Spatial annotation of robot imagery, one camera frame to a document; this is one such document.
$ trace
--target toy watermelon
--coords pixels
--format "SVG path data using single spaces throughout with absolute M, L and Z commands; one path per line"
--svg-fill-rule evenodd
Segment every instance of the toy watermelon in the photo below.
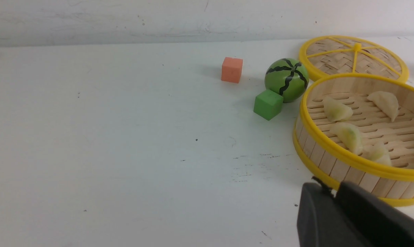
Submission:
M 284 102 L 298 99 L 307 89 L 309 75 L 301 62 L 282 58 L 269 67 L 265 74 L 265 87 L 281 95 Z

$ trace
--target green cube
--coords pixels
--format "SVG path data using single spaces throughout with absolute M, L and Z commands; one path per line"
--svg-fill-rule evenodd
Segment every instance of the green cube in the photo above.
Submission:
M 256 96 L 254 112 L 266 120 L 271 120 L 282 111 L 283 97 L 267 89 Z

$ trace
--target yellow rim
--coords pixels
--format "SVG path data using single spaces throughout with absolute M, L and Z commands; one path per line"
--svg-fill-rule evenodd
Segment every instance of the yellow rim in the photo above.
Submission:
M 321 79 L 321 78 L 324 78 L 324 77 L 327 77 L 328 76 L 328 74 L 326 74 L 325 72 L 322 72 L 321 70 L 319 70 L 319 69 L 317 69 L 310 61 L 309 61 L 309 57 L 313 57 L 313 56 L 315 56 L 315 54 L 314 55 L 310 55 L 310 56 L 308 56 L 307 54 L 306 54 L 306 51 L 307 51 L 307 49 L 309 48 L 309 46 L 311 45 L 311 44 L 313 44 L 313 43 L 315 43 L 316 41 L 319 41 L 319 40 L 322 40 L 322 39 L 332 39 L 332 40 L 334 40 L 334 41 L 337 41 L 337 42 L 339 42 L 340 44 L 344 44 L 344 45 L 346 45 L 347 47 L 349 47 L 350 49 L 343 49 L 343 50 L 333 50 L 333 51 L 327 51 L 327 52 L 322 52 L 322 53 L 319 53 L 319 55 L 323 55 L 323 54 L 327 54 L 327 53 L 331 53 L 331 52 L 340 52 L 340 51 L 347 51 L 347 50 L 351 50 L 351 51 L 354 51 L 355 53 L 356 53 L 356 51 L 355 51 L 355 48 L 354 48 L 354 46 L 352 46 L 352 45 L 349 45 L 349 44 L 346 44 L 345 42 L 342 42 L 342 41 L 340 41 L 340 40 L 337 40 L 337 38 L 343 38 L 343 39 L 351 39 L 351 40 L 354 40 L 354 41 L 360 41 L 360 42 L 365 42 L 365 43 L 369 43 L 369 44 L 371 44 L 372 46 L 369 46 L 369 47 L 364 47 L 363 49 L 372 49 L 372 48 L 378 48 L 378 49 L 383 49 L 383 50 L 385 50 L 386 52 L 388 52 L 388 53 L 390 53 L 390 55 L 392 55 L 395 59 L 396 59 L 396 61 L 398 61 L 398 63 L 400 64 L 400 68 L 401 68 L 401 73 L 399 73 L 399 72 L 397 72 L 397 71 L 395 71 L 391 66 L 389 66 L 386 62 L 384 62 L 384 61 L 380 61 L 380 63 L 382 63 L 384 66 L 386 66 L 386 67 L 388 67 L 390 70 L 392 70 L 393 72 L 395 72 L 397 75 L 399 75 L 399 78 L 396 80 L 396 81 L 398 81 L 398 82 L 400 82 L 400 83 L 405 83 L 406 82 L 406 80 L 408 80 L 408 77 L 409 77 L 409 70 L 408 70 L 408 67 L 406 66 L 406 64 L 405 64 L 405 62 L 402 60 L 402 59 L 400 59 L 395 53 L 393 53 L 392 51 L 390 51 L 390 50 L 388 50 L 387 48 L 385 48 L 385 47 L 382 47 L 382 46 L 380 46 L 380 45 L 378 45 L 378 44 L 375 44 L 375 43 L 373 43 L 373 42 L 370 42 L 370 41 L 368 41 L 368 40 L 365 40 L 365 39 L 359 39 L 359 38 L 354 38 L 354 37 L 348 37 L 348 36 L 339 36 L 339 35 L 333 35 L 333 36 L 321 36 L 321 37 L 317 37 L 317 38 L 314 38 L 314 39 L 311 39 L 311 40 L 309 40 L 309 41 L 307 41 L 306 43 L 304 43 L 303 44 L 303 46 L 300 48 L 300 52 L 299 52 L 299 60 L 301 61 L 301 63 L 303 63 L 304 64 L 304 66 L 306 67 L 306 69 L 307 69 L 307 71 L 308 71 L 308 73 L 309 73 L 309 78 L 311 79 L 311 80 L 313 80 L 313 81 L 316 81 L 316 80 L 319 80 L 319 79 Z
M 410 91 L 414 92 L 414 87 L 401 84 L 398 81 L 380 77 L 378 75 L 367 75 L 367 74 L 359 74 L 359 73 L 346 73 L 346 74 L 337 74 L 337 75 L 330 75 L 329 77 L 320 79 L 313 83 L 309 89 L 304 92 L 303 98 L 300 104 L 300 117 L 303 122 L 303 126 L 307 129 L 308 133 L 312 136 L 312 138 L 317 142 L 323 149 L 327 152 L 332 154 L 334 157 L 338 158 L 339 160 L 343 161 L 346 164 L 349 164 L 351 167 L 362 170 L 364 172 L 370 173 L 372 175 L 376 175 L 382 178 L 388 178 L 393 180 L 401 180 L 401 181 L 414 181 L 414 170 L 413 169 L 403 169 L 397 167 L 388 167 L 382 164 L 378 164 L 373 161 L 369 161 L 365 158 L 359 157 L 354 155 L 353 153 L 345 150 L 334 141 L 332 141 L 329 137 L 327 137 L 323 132 L 318 129 L 317 125 L 312 121 L 309 113 L 307 112 L 307 97 L 309 93 L 316 87 L 318 84 L 323 83 L 326 80 L 332 80 L 334 78 L 339 77 L 363 77 L 363 78 L 371 78 L 376 80 L 383 80 L 389 83 L 396 84 L 398 86 L 402 86 Z
M 340 187 L 340 183 L 337 180 L 334 180 L 333 178 L 329 177 L 326 173 L 324 173 L 322 170 L 320 170 L 301 150 L 301 147 L 298 143 L 297 136 L 295 135 L 295 126 L 293 131 L 293 142 L 295 150 L 297 151 L 298 156 L 300 157 L 303 164 L 317 177 L 320 178 L 327 186 L 334 188 L 335 190 L 338 190 Z M 394 207 L 404 207 L 404 206 L 411 206 L 414 205 L 414 198 L 412 199 L 388 199 L 388 198 L 381 198 L 379 199 L 383 200 L 384 202 L 388 203 L 391 206 Z

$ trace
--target white wall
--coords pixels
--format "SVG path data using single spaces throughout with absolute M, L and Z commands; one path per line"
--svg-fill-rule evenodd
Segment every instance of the white wall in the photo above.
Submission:
M 0 0 L 0 46 L 414 35 L 414 0 Z

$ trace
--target foam block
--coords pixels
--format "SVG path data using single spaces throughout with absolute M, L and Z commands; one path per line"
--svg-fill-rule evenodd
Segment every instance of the foam block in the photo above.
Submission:
M 240 58 L 226 58 L 222 63 L 221 80 L 239 83 L 242 74 L 243 60 Z
M 266 120 L 271 120 L 282 111 L 283 97 L 267 89 L 256 96 L 254 112 Z

